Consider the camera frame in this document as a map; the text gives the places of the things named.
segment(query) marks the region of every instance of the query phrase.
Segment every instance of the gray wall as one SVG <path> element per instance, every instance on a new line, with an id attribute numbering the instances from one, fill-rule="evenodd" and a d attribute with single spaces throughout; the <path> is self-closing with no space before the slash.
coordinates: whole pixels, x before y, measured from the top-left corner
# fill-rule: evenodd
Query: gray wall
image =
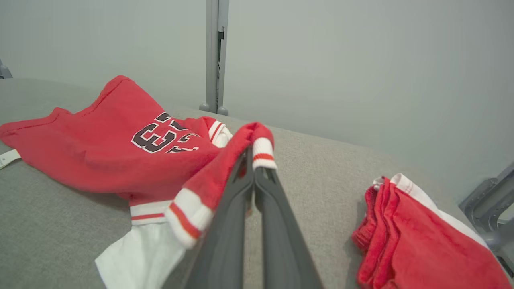
<path id="1" fill-rule="evenodd" d="M 198 108 L 205 0 L 0 0 L 0 57 L 16 78 L 99 91 L 121 74 L 156 98 Z"/>
<path id="2" fill-rule="evenodd" d="M 224 106 L 379 149 L 461 201 L 514 160 L 513 1 L 230 1 Z"/>

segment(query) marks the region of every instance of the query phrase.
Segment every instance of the gray couch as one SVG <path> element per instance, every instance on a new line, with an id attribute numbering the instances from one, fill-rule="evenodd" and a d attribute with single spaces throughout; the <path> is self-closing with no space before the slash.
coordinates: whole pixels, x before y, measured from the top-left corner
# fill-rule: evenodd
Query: gray couch
<path id="1" fill-rule="evenodd" d="M 48 115 L 56 106 L 77 112 L 95 90 L 30 79 L 0 80 L 0 124 Z M 177 118 L 208 115 L 235 132 L 246 121 L 177 107 L 156 98 Z M 279 176 L 326 288 L 354 288 L 361 262 L 350 240 L 366 209 L 372 180 L 403 173 L 439 208 L 468 224 L 447 192 L 422 172 L 368 148 L 270 128 L 276 140 Z M 10 150 L 0 142 L 0 153 Z M 126 201 L 115 195 L 63 186 L 18 160 L 0 170 L 0 287 L 103 288 L 94 259 L 130 230 Z M 245 288 L 262 288 L 261 220 L 246 221 Z M 167 284 L 180 288 L 194 252 Z"/>

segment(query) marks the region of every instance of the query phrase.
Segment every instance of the clothing tag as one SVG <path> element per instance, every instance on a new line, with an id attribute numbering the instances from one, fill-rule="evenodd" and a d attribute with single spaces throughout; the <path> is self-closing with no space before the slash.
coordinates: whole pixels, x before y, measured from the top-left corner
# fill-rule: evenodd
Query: clothing tag
<path id="1" fill-rule="evenodd" d="M 5 154 L 0 155 L 0 169 L 3 169 L 6 165 L 11 163 L 15 159 L 21 158 L 17 150 L 8 151 Z"/>

